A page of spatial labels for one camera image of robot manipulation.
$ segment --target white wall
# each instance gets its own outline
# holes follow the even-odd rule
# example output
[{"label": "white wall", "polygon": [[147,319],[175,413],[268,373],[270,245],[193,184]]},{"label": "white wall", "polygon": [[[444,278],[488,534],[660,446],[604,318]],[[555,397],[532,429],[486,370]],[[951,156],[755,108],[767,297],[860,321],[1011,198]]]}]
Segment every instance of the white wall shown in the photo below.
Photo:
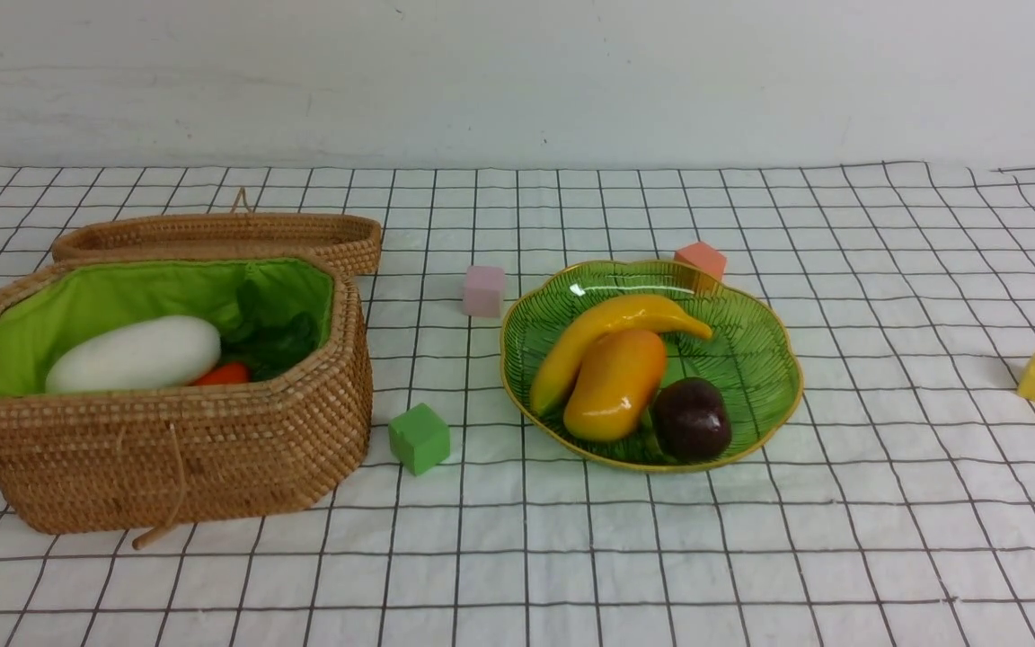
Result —
[{"label": "white wall", "polygon": [[1035,164],[1035,0],[0,0],[0,164]]}]

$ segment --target grid tablecloth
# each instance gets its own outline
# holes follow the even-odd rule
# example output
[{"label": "grid tablecloth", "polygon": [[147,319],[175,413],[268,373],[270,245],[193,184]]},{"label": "grid tablecloth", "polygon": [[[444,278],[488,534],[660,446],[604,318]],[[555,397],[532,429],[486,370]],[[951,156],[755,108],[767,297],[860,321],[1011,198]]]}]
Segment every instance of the grid tablecloth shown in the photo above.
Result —
[{"label": "grid tablecloth", "polygon": [[[47,536],[0,495],[0,644],[1018,647],[1035,644],[1035,168],[744,171],[0,168],[0,287],[66,230],[227,208],[385,225],[369,459],[312,510]],[[705,474],[581,462],[501,389],[497,321],[567,263],[696,238],[789,327],[806,394]],[[426,402],[452,458],[414,478],[385,422]]]}]

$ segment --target basket handle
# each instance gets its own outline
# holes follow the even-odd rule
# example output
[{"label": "basket handle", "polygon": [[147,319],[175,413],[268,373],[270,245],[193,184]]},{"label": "basket handle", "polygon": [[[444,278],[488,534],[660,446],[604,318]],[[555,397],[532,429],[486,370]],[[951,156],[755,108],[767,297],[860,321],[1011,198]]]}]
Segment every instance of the basket handle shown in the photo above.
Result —
[{"label": "basket handle", "polygon": [[[174,429],[174,422],[170,422],[170,439],[174,442],[174,458],[177,459],[178,463],[178,496],[174,502],[174,508],[170,510],[170,516],[164,521],[164,523],[154,526],[154,528],[148,529],[148,531],[135,537],[135,540],[130,541],[132,549],[142,550],[146,549],[147,546],[154,543],[155,541],[161,539],[167,533],[173,531],[178,525],[176,523],[178,517],[178,510],[181,509],[181,503],[186,499],[186,464],[184,460],[181,459],[181,447],[178,446],[178,432]],[[116,449],[120,449],[122,446],[122,441],[120,441]]]},{"label": "basket handle", "polygon": [[238,195],[234,198],[234,204],[230,205],[230,213],[238,213],[238,207],[246,209],[246,213],[254,213],[258,210],[258,201],[255,201],[255,206],[249,206],[249,201],[246,200],[246,188],[238,187]]}]

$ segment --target leaf-shaped bowl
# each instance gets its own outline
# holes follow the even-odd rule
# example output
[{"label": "leaf-shaped bowl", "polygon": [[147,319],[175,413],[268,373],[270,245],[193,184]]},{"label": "leaf-shaped bowl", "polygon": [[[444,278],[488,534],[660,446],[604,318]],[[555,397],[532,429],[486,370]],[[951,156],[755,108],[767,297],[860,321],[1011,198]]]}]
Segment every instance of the leaf-shaped bowl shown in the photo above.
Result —
[{"label": "leaf-shaped bowl", "polygon": [[[647,425],[615,443],[572,437],[562,410],[534,415],[529,389],[541,361],[581,313],[619,295],[664,295],[714,329],[710,341],[666,334],[669,370],[662,386],[698,376],[722,392],[732,443],[714,460],[686,463],[667,455]],[[757,451],[800,403],[801,369],[785,324],[759,299],[681,262],[584,262],[552,275],[522,296],[501,323],[501,383],[521,412],[589,460],[645,472],[697,472],[726,466]]]}]

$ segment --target purple fruit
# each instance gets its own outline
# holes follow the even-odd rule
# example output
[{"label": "purple fruit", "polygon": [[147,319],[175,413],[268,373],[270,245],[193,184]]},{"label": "purple fruit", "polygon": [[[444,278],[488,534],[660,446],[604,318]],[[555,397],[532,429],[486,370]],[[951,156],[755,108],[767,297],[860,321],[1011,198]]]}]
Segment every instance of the purple fruit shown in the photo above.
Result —
[{"label": "purple fruit", "polygon": [[714,460],[732,442],[730,415],[721,391],[703,378],[681,378],[653,400],[657,444],[674,459]]}]

